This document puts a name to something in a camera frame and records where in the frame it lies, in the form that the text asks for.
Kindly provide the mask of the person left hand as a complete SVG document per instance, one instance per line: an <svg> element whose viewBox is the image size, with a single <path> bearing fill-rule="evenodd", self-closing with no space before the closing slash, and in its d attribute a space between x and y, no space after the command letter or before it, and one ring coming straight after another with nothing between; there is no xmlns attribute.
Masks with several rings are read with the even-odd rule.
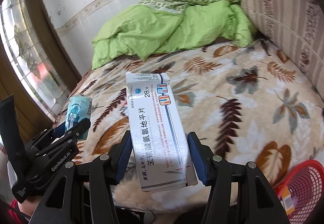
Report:
<svg viewBox="0 0 324 224"><path fill-rule="evenodd" d="M31 217L35 212L41 199L42 196L28 197L22 203L18 202L18 208L22 213Z"/></svg>

